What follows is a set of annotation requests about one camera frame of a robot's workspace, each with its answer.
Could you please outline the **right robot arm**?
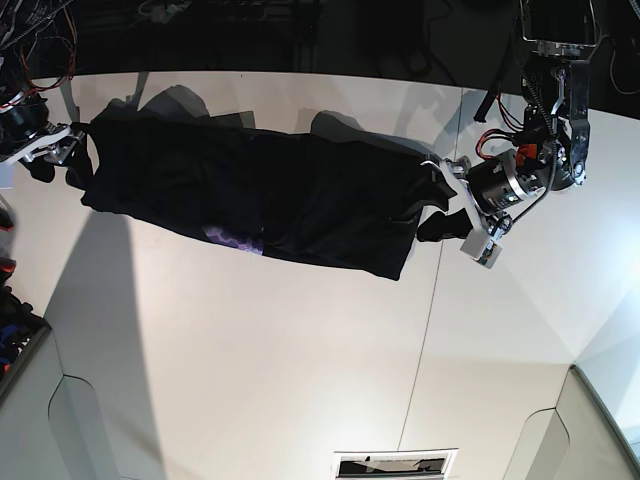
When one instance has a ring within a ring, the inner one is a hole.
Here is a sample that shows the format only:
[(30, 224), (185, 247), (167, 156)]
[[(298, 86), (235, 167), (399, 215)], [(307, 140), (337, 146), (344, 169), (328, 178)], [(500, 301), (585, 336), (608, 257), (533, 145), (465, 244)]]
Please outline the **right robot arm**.
[[(53, 181), (64, 169), (66, 183), (79, 190), (93, 177), (85, 132), (75, 123), (53, 123), (45, 94), (68, 86), (77, 60), (77, 29), (69, 1), (1, 3), (1, 164), (22, 164), (31, 177)], [(32, 69), (42, 50), (60, 47), (66, 65), (49, 84)]]

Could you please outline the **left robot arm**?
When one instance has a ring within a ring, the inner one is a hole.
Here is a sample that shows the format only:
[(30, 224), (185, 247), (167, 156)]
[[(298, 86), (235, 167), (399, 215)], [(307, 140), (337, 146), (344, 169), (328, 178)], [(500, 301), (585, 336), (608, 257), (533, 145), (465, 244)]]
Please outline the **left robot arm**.
[(496, 242), (550, 193), (586, 179), (590, 142), (589, 56), (596, 49), (589, 1), (520, 1), (501, 63), (474, 120), (499, 109), (503, 128), (477, 140), (479, 163), (448, 161), (479, 217), (438, 210), (417, 230), (420, 242), (465, 239), (473, 232)]

